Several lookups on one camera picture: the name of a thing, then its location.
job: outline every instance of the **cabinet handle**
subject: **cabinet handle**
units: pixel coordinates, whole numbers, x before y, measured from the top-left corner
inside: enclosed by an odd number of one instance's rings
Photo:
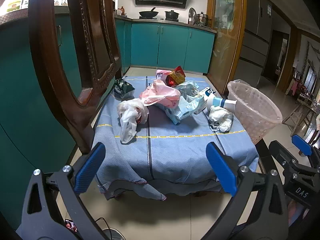
[[[58,44],[58,46],[60,47],[62,45],[61,26],[56,26],[56,28],[59,30],[60,44]]]

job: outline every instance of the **teal kitchen cabinet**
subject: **teal kitchen cabinet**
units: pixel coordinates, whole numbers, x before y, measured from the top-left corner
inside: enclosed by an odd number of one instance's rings
[[[55,19],[61,26],[63,68],[78,97],[81,79],[70,17],[56,14]],[[32,171],[58,171],[76,143],[52,115],[42,95],[30,52],[28,18],[0,25],[0,40],[5,41],[0,45],[0,212],[16,229]]]
[[[17,229],[21,223],[24,196],[35,167],[18,151],[1,126],[0,144],[0,211],[11,227]]]
[[[189,28],[184,70],[207,73],[213,48],[214,33]]]
[[[61,60],[77,96],[81,80],[70,18],[56,15],[61,26]],[[75,141],[52,115],[42,95],[33,67],[28,18],[0,26],[0,124],[15,147],[36,168],[59,170],[67,162]]]
[[[124,21],[124,67],[125,73],[131,65],[131,28],[132,22]]]
[[[131,65],[157,66],[160,24],[132,23]]]
[[[158,67],[176,68],[185,64],[189,29],[178,25],[161,24]]]
[[[116,20],[116,34],[121,55],[122,71],[124,72],[124,21]]]

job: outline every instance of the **doorway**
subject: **doorway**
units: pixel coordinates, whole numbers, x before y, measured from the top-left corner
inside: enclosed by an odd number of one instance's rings
[[[273,30],[270,49],[262,76],[277,84],[287,52],[289,34]]]

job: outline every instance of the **pink wastebasket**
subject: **pink wastebasket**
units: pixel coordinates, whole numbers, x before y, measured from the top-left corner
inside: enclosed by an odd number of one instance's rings
[[[230,81],[227,87],[228,99],[237,100],[235,116],[254,144],[282,122],[279,108],[256,88],[242,80]]]

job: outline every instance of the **screw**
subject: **screw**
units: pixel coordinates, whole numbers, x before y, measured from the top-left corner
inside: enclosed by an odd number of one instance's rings
[[[71,171],[71,169],[72,169],[72,167],[70,165],[66,165],[66,166],[63,166],[62,171],[69,172],[69,171]]]
[[[246,173],[246,172],[249,171],[249,168],[248,168],[247,166],[241,166],[241,167],[240,167],[240,170],[241,170],[241,172]]]
[[[35,175],[35,176],[38,176],[40,173],[41,173],[41,170],[39,170],[39,169],[35,169],[33,171],[33,175]]]
[[[271,170],[271,175],[272,175],[272,176],[277,176],[277,175],[278,175],[278,171],[276,171],[276,170]]]

